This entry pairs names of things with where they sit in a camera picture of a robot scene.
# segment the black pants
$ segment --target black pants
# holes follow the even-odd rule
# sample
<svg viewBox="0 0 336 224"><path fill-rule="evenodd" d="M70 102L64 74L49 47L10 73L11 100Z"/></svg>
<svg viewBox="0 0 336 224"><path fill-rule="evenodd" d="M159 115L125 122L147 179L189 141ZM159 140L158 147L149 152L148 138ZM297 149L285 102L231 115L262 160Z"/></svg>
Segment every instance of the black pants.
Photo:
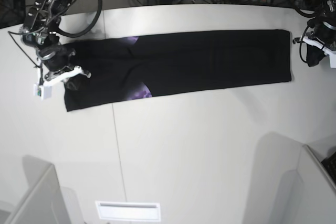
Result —
<svg viewBox="0 0 336 224"><path fill-rule="evenodd" d="M211 89L288 82L290 34L284 30L204 31L68 44L71 62L92 73L66 89L67 111Z"/></svg>

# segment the vent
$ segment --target vent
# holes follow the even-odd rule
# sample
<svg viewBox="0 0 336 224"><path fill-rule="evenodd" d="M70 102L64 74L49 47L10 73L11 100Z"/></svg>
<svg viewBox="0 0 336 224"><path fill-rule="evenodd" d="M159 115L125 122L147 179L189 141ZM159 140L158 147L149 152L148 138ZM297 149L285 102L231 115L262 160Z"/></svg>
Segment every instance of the vent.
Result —
<svg viewBox="0 0 336 224"><path fill-rule="evenodd" d="M96 201L96 205L102 220L161 222L158 203Z"/></svg>

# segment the black trousers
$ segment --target black trousers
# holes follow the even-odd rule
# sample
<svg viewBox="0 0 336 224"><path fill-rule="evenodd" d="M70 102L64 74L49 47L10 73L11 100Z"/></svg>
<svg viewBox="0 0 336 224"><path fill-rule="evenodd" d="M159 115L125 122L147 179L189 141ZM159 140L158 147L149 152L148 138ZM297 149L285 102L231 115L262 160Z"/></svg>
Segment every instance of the black trousers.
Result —
<svg viewBox="0 0 336 224"><path fill-rule="evenodd" d="M66 89L67 111L211 89L291 81L290 33L204 31L80 41L71 63L92 73Z"/></svg>

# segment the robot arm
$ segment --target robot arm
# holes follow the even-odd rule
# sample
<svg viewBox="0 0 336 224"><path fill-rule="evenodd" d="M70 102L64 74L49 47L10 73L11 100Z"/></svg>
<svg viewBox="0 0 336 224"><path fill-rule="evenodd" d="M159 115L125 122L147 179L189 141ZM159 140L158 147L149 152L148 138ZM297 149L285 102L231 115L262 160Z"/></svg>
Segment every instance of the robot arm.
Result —
<svg viewBox="0 0 336 224"><path fill-rule="evenodd" d="M318 12L303 16L312 19L308 20L302 36L293 40L299 44L301 60L314 67L326 56L336 57L336 0L320 0ZM306 59L301 52L303 43L307 44Z"/></svg>
<svg viewBox="0 0 336 224"><path fill-rule="evenodd" d="M39 62L38 83L35 84L35 95L42 99L51 96L51 86L59 82L67 83L71 77L82 74L87 78L91 73L74 66L70 63L70 57L75 55L73 49L67 49L59 43L61 34L70 38L77 38L88 31L96 24L101 10L102 0L98 0L98 10L92 23L83 31L70 34L59 28L61 16L69 9L76 0L35 0L32 8L29 9L21 28L20 35L24 44L34 47ZM43 66L49 72L43 75Z"/></svg>

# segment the table surface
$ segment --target table surface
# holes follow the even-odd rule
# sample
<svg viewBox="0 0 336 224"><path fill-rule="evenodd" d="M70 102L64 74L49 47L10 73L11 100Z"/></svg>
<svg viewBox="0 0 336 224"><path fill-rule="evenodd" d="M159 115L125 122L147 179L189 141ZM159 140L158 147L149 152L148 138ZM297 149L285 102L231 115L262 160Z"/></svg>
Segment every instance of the table surface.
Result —
<svg viewBox="0 0 336 224"><path fill-rule="evenodd" d="M93 15L65 16L61 28L80 31ZM232 29L285 29L299 37L306 22L294 10L274 7L135 7L105 10L81 39ZM12 204L27 189L22 157L31 155L55 164L87 223L105 223L95 200L160 202L164 223L267 223L302 143L336 139L336 71L328 59L308 68L298 46L291 47L291 83L67 113L62 85L50 100L32 96L36 70L8 30L18 26L0 30L0 200Z"/></svg>

